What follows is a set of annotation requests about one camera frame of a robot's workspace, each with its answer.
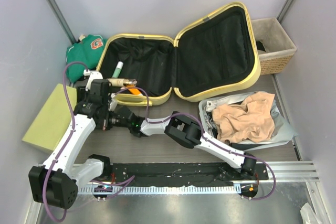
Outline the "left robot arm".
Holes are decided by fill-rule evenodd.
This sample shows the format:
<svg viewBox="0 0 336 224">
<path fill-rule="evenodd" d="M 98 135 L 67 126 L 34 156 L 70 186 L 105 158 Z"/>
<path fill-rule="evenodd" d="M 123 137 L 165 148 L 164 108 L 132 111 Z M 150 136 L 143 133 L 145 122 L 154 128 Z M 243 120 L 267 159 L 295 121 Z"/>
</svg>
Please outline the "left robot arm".
<svg viewBox="0 0 336 224">
<path fill-rule="evenodd" d="M 108 102 L 107 80 L 93 80 L 84 99 L 75 106 L 74 116 L 56 149 L 28 173 L 35 202 L 69 209 L 80 188 L 94 179 L 105 182 L 111 177 L 112 165 L 106 156 L 92 154 L 85 163 L 73 167 L 88 136 L 95 129 L 108 128 Z"/>
</svg>

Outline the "yellow-green drawer box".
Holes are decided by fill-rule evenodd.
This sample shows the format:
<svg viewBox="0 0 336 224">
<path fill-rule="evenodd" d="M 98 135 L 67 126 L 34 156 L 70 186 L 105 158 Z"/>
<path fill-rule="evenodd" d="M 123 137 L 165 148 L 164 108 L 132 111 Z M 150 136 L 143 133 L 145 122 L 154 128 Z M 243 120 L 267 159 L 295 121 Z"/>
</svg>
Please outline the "yellow-green drawer box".
<svg viewBox="0 0 336 224">
<path fill-rule="evenodd" d="M 33 120 L 22 141 L 51 153 L 62 139 L 71 121 L 69 106 L 62 84 L 51 95 Z"/>
</svg>

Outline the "beige sock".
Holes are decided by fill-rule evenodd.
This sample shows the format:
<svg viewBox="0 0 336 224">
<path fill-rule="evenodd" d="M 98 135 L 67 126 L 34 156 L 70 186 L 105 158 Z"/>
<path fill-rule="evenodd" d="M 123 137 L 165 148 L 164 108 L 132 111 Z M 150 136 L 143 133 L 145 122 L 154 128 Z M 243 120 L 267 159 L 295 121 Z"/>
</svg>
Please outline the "beige sock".
<svg viewBox="0 0 336 224">
<path fill-rule="evenodd" d="M 246 97 L 241 104 L 217 106 L 212 111 L 217 139 L 230 143 L 270 140 L 275 129 L 270 113 L 274 98 L 274 94 L 259 91 Z"/>
</svg>

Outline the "yellow hard-shell suitcase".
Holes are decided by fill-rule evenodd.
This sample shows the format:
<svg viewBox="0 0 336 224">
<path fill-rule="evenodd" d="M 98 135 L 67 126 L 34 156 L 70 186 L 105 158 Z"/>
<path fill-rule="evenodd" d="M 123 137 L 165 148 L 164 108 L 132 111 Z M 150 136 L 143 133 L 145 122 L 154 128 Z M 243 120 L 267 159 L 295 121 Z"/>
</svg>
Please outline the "yellow hard-shell suitcase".
<svg viewBox="0 0 336 224">
<path fill-rule="evenodd" d="M 161 105 L 172 93 L 198 102 L 249 88 L 261 72 L 250 16 L 241 2 L 220 7 L 174 38 L 114 35 L 106 42 L 97 70 L 110 78 L 119 61 L 120 77 L 135 79 L 143 94 L 118 94 L 118 103 L 127 106 Z"/>
</svg>

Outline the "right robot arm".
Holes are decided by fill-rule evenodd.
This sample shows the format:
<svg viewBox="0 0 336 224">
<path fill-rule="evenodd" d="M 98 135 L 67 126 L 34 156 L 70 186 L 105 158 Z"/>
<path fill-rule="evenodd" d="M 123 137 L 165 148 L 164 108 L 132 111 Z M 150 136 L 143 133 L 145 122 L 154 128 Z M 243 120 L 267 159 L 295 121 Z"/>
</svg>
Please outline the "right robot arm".
<svg viewBox="0 0 336 224">
<path fill-rule="evenodd" d="M 166 135 L 184 148 L 203 150 L 223 160 L 237 170 L 242 179 L 250 179 L 256 173 L 254 156 L 213 138 L 204 131 L 200 121 L 189 114 L 174 111 L 164 118 L 148 119 L 121 106 L 108 112 L 107 126 L 108 129 L 114 126 L 128 128 L 130 134 L 136 137 Z"/>
</svg>

